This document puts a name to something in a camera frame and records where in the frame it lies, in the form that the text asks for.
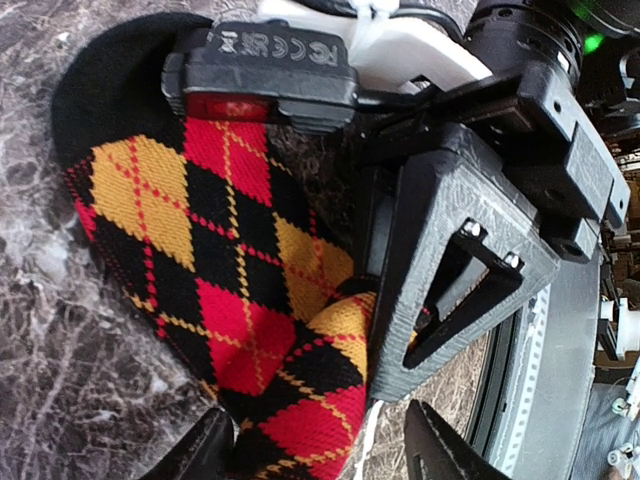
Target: green light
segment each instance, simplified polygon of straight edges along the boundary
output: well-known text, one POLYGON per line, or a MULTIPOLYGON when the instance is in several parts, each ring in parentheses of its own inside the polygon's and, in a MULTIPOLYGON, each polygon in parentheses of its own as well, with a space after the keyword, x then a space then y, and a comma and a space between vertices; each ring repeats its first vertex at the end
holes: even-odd
POLYGON ((584 54, 589 55, 590 53, 595 52, 602 42, 604 41, 604 35, 601 33, 594 33, 593 35, 589 35, 587 39, 584 41, 584 54))

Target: marble surface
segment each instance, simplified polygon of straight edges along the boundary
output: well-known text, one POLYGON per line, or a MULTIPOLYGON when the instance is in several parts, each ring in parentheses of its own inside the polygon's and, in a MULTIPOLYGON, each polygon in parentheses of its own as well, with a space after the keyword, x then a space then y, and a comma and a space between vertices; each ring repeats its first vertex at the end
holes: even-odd
MULTIPOLYGON (((461 24, 474 0, 438 0, 461 24)), ((253 0, 0 0, 0 479, 134 479, 210 405, 188 371, 105 281, 53 161, 51 94, 105 29, 164 10, 248 18, 253 0)), ((342 136, 280 144, 349 242, 353 177, 342 136)), ((484 343, 417 395, 463 431, 484 343)), ((405 478, 405 404, 384 408, 365 478, 405 478)), ((351 478, 352 467, 344 478, 351 478)))

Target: gray metal panel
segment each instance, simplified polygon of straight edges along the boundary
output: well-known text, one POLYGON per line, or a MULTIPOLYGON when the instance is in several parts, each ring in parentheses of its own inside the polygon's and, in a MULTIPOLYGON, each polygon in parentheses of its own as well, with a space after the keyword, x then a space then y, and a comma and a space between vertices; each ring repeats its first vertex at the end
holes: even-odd
POLYGON ((593 383, 600 255, 563 262, 551 287, 544 355, 514 480, 566 479, 593 383))

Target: gray marble table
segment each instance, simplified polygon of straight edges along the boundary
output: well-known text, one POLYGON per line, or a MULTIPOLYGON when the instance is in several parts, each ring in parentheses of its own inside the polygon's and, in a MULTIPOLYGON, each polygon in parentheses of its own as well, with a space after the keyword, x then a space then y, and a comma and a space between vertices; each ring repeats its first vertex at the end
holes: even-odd
MULTIPOLYGON (((466 24, 474 0, 431 2, 466 24)), ((89 39, 179 10, 248 18, 253 0, 0 0, 0 479, 123 480, 153 465, 210 405, 104 281, 55 165, 53 89, 89 39)), ((321 213, 351 205, 343 140, 280 145, 321 213)), ((352 208, 328 218, 348 242, 352 208)), ((484 343, 417 395, 464 430, 484 343)), ((404 478, 406 405, 385 407, 366 478, 404 478)), ((348 467, 344 478, 350 478, 348 467)))

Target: ce mark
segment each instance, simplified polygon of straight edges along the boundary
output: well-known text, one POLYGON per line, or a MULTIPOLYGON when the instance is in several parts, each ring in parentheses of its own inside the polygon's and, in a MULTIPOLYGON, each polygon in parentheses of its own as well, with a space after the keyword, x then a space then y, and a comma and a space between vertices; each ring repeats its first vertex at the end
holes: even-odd
POLYGON ((308 56, 313 63, 318 65, 338 66, 338 47, 335 45, 330 48, 322 42, 311 42, 309 48, 307 48, 307 46, 297 38, 292 38, 290 43, 291 47, 285 39, 274 35, 274 50, 271 55, 274 58, 282 59, 290 54, 289 58, 294 62, 304 60, 308 56))

